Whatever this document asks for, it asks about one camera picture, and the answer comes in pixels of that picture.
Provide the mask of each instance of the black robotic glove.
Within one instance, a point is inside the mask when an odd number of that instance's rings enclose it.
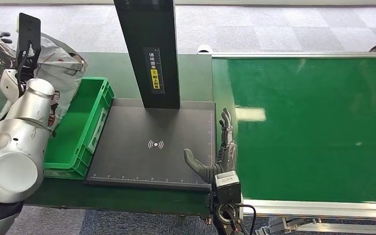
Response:
[[[0,32],[0,78],[5,69],[12,69],[15,67],[16,51],[12,49],[9,44],[12,43],[9,32]]]
[[[191,150],[184,149],[185,162],[201,177],[201,179],[212,185],[215,183],[215,175],[235,170],[235,163],[237,160],[237,144],[233,140],[231,114],[227,108],[224,108],[221,116],[224,120],[220,120],[222,130],[221,146],[213,165],[204,165],[194,157]]]

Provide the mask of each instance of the green workbench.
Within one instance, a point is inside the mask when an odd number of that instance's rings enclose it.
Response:
[[[140,98],[127,54],[83,56],[87,76]],[[179,74],[182,100],[232,112],[243,197],[260,215],[376,218],[376,53],[180,55]],[[61,179],[45,179],[27,203],[208,214],[201,192]]]

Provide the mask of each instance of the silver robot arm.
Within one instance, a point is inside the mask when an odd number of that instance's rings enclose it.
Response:
[[[49,82],[33,78],[19,97],[15,74],[16,70],[5,70],[0,86],[8,98],[4,109],[10,107],[0,121],[0,235],[9,230],[23,201],[43,181],[44,153],[50,136],[47,121],[54,95]]]

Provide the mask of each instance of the black vertical column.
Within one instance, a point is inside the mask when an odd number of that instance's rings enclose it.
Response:
[[[114,0],[145,108],[179,109],[173,0]]]

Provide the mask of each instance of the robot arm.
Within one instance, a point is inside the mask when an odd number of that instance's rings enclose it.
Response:
[[[211,184],[210,213],[212,223],[219,235],[248,235],[242,224],[241,186],[235,172],[237,160],[237,144],[233,139],[232,118],[224,108],[220,121],[222,137],[221,147],[214,165],[204,165],[194,158],[189,149],[184,150],[185,162],[205,182]],[[250,234],[254,229],[256,217],[253,219]]]
[[[44,178],[44,153],[50,136],[47,121],[54,95],[50,83],[34,78],[26,83],[24,94],[15,99],[16,95],[6,92],[17,86],[15,74],[16,70],[6,70],[1,80],[3,93],[13,104],[0,121],[0,235],[9,230],[23,201]]]

